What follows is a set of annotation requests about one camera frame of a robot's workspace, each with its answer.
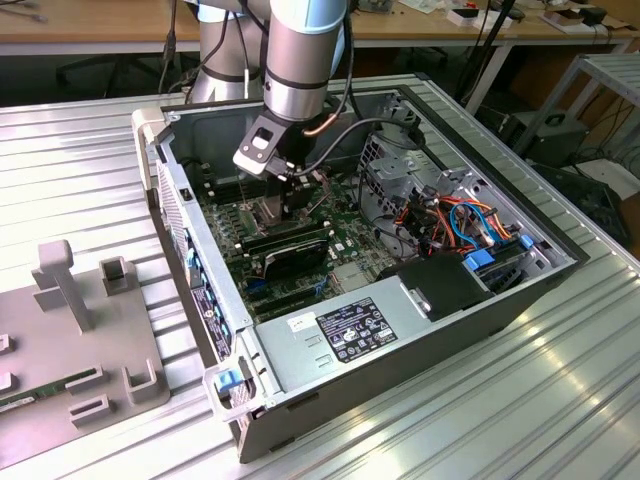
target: aluminum table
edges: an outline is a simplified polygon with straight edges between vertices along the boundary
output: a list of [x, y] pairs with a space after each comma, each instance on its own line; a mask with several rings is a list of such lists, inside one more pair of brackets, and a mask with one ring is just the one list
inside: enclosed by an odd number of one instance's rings
[[[172, 392], [166, 405], [0, 479], [638, 478], [640, 265], [433, 83], [407, 75], [357, 87], [397, 83], [437, 110], [590, 262], [500, 334], [240, 465], [200, 385], [202, 363], [144, 202], [130, 131], [133, 110], [182, 97], [0, 110], [0, 289], [31, 282], [43, 239], [67, 238], [76, 271], [106, 256], [133, 260]], [[446, 141], [430, 134], [427, 142], [455, 166]]]
[[[575, 99], [567, 113], [577, 117], [578, 112], [593, 95], [599, 85], [603, 85], [636, 107], [640, 107], [640, 55], [627, 53], [622, 55], [578, 55], [562, 76], [556, 87], [549, 94], [544, 104], [533, 117], [531, 123], [513, 147], [516, 153], [522, 154], [551, 110], [560, 101], [564, 92], [573, 84], [580, 73], [586, 73], [591, 81]], [[613, 153], [613, 160], [640, 135], [640, 123], [636, 125], [620, 143]]]

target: blue latch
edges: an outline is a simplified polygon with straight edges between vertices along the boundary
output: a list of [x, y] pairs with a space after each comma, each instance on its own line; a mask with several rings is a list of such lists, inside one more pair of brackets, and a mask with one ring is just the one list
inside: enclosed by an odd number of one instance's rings
[[475, 272], [480, 267], [484, 267], [485, 265], [495, 262], [495, 259], [489, 252], [487, 252], [486, 249], [482, 249], [469, 253], [464, 261], [467, 266]]
[[195, 267], [196, 251], [193, 248], [187, 250], [187, 265], [189, 268]]
[[213, 380], [220, 393], [226, 393], [234, 387], [242, 385], [244, 377], [239, 370], [227, 370], [219, 373]]
[[520, 235], [520, 243], [524, 248], [529, 250], [533, 247], [534, 241], [529, 235]]

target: sticker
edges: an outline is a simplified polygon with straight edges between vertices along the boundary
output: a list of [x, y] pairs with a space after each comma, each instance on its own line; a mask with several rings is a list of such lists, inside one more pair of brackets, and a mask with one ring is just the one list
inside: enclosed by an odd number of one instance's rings
[[220, 312], [217, 305], [213, 305], [211, 303], [207, 293], [209, 292], [207, 292], [204, 287], [196, 288], [191, 291], [193, 300], [195, 301], [196, 307], [204, 320], [204, 324], [207, 327], [207, 333], [215, 347], [218, 358], [220, 358], [220, 360], [224, 360], [231, 355], [231, 335], [229, 335], [227, 326], [224, 325], [222, 312]]
[[321, 315], [316, 321], [342, 363], [398, 339], [371, 297]]
[[298, 315], [297, 317], [290, 318], [287, 320], [289, 324], [289, 328], [293, 333], [299, 332], [300, 330], [304, 330], [305, 328], [315, 327], [316, 323], [316, 314], [313, 312], [307, 312], [302, 315]]

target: motherboard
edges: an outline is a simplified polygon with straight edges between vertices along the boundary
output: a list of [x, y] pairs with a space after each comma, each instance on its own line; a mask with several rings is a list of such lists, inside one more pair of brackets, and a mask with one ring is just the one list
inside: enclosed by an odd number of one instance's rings
[[350, 191], [350, 179], [327, 182], [314, 192], [307, 208], [275, 226], [260, 222], [259, 197], [224, 204], [206, 195], [199, 198], [255, 321], [373, 283], [382, 270], [396, 264], [402, 244], [395, 247], [398, 253], [387, 250], [375, 227], [354, 208]]

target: power supply label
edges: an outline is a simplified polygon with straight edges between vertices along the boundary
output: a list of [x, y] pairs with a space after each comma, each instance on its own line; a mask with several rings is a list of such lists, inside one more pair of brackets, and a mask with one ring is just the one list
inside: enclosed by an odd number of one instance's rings
[[342, 363], [397, 340], [371, 297], [316, 318], [336, 357]]

